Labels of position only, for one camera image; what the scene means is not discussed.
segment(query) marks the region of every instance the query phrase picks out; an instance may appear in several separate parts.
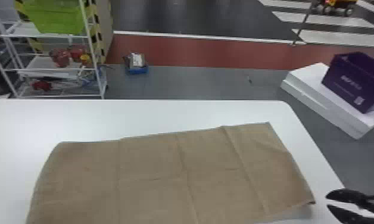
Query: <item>white line marking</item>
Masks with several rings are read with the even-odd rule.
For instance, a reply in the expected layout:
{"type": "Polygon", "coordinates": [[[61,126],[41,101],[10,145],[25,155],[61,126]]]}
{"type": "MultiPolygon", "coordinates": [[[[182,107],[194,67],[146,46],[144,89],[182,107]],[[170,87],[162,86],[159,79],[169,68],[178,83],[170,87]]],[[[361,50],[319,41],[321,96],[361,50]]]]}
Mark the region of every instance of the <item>white line marking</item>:
{"type": "MultiPolygon", "coordinates": [[[[302,23],[305,17],[305,14],[303,13],[273,13],[280,20],[285,22],[302,23]]],[[[329,15],[310,15],[308,17],[307,23],[374,28],[374,25],[372,23],[362,18],[346,18],[329,15]]]]}
{"type": "Polygon", "coordinates": [[[365,1],[362,1],[362,0],[358,0],[357,5],[361,6],[362,8],[365,8],[369,11],[374,12],[374,5],[372,5],[371,3],[368,3],[368,2],[365,2],[365,1]]]}
{"type": "Polygon", "coordinates": [[[307,43],[374,47],[374,35],[368,34],[303,30],[300,34],[300,38],[307,43]]]}
{"type": "MultiPolygon", "coordinates": [[[[174,33],[148,33],[148,32],[134,32],[134,31],[121,31],[115,30],[114,34],[118,35],[136,35],[136,36],[158,36],[164,38],[190,38],[190,39],[208,39],[208,40],[220,40],[220,41],[241,41],[241,42],[262,42],[262,43],[287,43],[291,44],[289,40],[277,40],[277,39],[256,39],[256,38],[231,38],[226,36],[206,36],[206,35],[185,35],[185,34],[174,34],[174,33]]],[[[303,41],[297,41],[297,44],[306,44],[303,41]]]]}
{"type": "Polygon", "coordinates": [[[284,7],[284,8],[302,8],[307,10],[311,3],[309,2],[293,2],[293,1],[283,1],[283,0],[258,0],[263,5],[274,6],[274,7],[284,7]]]}

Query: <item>red floor stripe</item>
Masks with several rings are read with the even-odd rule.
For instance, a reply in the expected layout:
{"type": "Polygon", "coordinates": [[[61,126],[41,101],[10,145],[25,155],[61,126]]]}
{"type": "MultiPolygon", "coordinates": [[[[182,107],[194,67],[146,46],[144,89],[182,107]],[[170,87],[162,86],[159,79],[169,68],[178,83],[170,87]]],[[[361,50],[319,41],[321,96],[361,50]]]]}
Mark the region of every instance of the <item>red floor stripe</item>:
{"type": "Polygon", "coordinates": [[[329,64],[335,54],[354,51],[374,57],[374,48],[366,47],[114,35],[107,63],[123,64],[122,56],[141,52],[152,66],[292,70],[318,62],[329,64]]]}

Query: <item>green basket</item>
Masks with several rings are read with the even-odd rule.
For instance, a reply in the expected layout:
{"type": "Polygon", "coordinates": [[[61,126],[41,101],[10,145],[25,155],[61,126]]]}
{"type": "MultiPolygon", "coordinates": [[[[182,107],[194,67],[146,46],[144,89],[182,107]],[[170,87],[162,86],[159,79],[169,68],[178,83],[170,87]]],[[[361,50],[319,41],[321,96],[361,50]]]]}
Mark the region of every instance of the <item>green basket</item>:
{"type": "Polygon", "coordinates": [[[78,35],[84,29],[79,0],[28,0],[24,10],[41,33],[78,35]]]}

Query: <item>beige towel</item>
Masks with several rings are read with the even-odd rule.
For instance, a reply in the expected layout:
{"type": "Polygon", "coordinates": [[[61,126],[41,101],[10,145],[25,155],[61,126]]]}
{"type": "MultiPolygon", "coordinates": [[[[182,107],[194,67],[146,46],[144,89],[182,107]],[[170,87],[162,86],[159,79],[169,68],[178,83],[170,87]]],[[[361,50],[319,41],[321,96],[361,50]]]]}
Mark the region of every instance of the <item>beige towel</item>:
{"type": "Polygon", "coordinates": [[[247,224],[314,201],[266,124],[60,143],[27,224],[247,224]]]}

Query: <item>yellow toy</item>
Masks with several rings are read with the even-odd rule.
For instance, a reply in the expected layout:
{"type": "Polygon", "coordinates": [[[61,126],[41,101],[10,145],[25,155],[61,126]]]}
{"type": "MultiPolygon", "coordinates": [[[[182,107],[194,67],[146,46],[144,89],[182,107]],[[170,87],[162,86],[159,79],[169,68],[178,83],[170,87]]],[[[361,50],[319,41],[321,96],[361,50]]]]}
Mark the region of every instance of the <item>yellow toy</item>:
{"type": "Polygon", "coordinates": [[[315,10],[319,5],[322,5],[322,14],[328,15],[337,8],[343,8],[344,15],[348,17],[354,13],[354,6],[357,1],[358,0],[320,0],[313,4],[313,10],[315,10]]]}

